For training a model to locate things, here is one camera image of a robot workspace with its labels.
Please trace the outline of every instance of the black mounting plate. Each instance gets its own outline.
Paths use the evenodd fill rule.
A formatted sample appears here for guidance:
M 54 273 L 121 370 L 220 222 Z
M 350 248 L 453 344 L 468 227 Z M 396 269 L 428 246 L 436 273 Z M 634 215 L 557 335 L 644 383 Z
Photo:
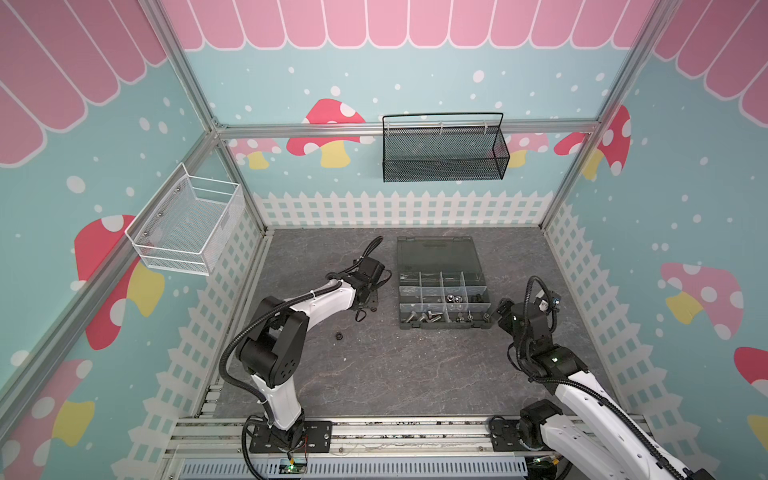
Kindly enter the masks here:
M 494 452 L 525 452 L 528 450 L 520 443 L 518 422 L 519 420 L 507 420 L 498 417 L 491 420 L 489 426 Z
M 304 422 L 309 439 L 306 443 L 307 453 L 328 453 L 331 448 L 332 422 Z M 272 436 L 270 428 L 264 424 L 256 424 L 255 432 L 250 440 L 248 451 L 251 453 L 285 453 L 277 448 L 279 442 Z M 300 455 L 304 447 L 297 449 L 294 454 Z

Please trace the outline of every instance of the pink wall panel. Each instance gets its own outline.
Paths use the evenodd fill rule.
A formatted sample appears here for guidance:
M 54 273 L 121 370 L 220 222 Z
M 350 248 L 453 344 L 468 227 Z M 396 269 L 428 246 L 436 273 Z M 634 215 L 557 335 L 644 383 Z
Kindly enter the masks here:
M 453 0 L 451 42 L 457 47 L 479 47 L 488 38 L 493 0 Z
M 152 25 L 149 24 L 138 0 L 112 0 L 112 5 L 118 10 L 120 18 L 123 19 L 123 23 L 125 23 L 144 58 L 155 66 L 163 63 L 165 50 L 157 40 Z
M 723 98 L 733 98 L 768 63 L 768 2 L 752 10 L 707 73 L 707 87 Z
M 29 159 L 45 142 L 40 125 L 0 88 L 0 167 L 18 164 Z
M 677 58 L 677 67 L 698 77 L 712 65 L 755 0 L 713 0 Z
M 656 44 L 656 55 L 664 60 L 677 55 L 709 4 L 710 0 L 683 0 Z
M 634 45 L 634 41 L 643 28 L 645 19 L 653 6 L 654 0 L 630 0 L 619 26 L 616 27 L 614 45 L 619 48 L 630 48 Z
M 203 35 L 197 27 L 192 8 L 187 0 L 162 0 L 165 11 L 170 17 L 174 31 L 186 50 L 197 50 L 203 47 Z
M 763 127 L 768 127 L 768 68 L 746 90 L 741 109 Z
M 419 47 L 437 47 L 448 37 L 451 0 L 411 0 L 409 36 Z
M 317 48 L 325 43 L 326 26 L 320 0 L 281 0 L 280 6 L 291 43 L 300 48 Z
M 581 48 L 597 48 L 611 40 L 628 0 L 586 0 L 571 41 Z
M 0 65 L 0 81 L 43 124 L 65 130 L 84 118 L 80 94 L 4 3 L 0 3 Z
M 64 2 L 9 3 L 88 100 L 103 104 L 118 94 L 118 80 Z
M 367 0 L 368 36 L 377 47 L 399 47 L 408 34 L 408 0 Z
M 245 37 L 232 0 L 190 0 L 190 5 L 211 46 L 222 49 L 243 46 Z
M 118 77 L 132 83 L 144 76 L 147 66 L 112 5 L 101 0 L 68 0 L 88 33 Z
M 277 0 L 235 0 L 248 41 L 257 48 L 280 48 L 285 44 L 283 20 Z
M 337 47 L 366 42 L 366 0 L 325 0 L 328 38 Z
M 531 34 L 538 0 L 498 0 L 493 14 L 491 43 L 497 47 L 519 47 Z
M 571 37 L 582 0 L 541 0 L 531 43 L 540 48 L 557 48 Z

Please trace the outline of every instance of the wire basket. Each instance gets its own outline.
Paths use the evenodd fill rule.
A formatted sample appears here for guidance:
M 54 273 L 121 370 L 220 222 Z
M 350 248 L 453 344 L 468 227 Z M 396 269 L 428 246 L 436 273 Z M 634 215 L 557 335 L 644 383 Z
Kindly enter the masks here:
M 179 164 L 125 234 L 148 268 L 210 275 L 244 210 L 239 184 Z
M 413 121 L 417 116 L 433 120 Z M 497 112 L 385 115 L 384 181 L 501 180 L 509 162 L 503 118 Z

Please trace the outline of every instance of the white wire basket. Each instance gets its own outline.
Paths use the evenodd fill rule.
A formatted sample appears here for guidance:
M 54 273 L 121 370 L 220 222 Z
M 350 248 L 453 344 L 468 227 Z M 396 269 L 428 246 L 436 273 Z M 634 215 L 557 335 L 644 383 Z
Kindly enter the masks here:
M 148 268 L 210 275 L 244 210 L 239 184 L 179 164 L 125 234 Z

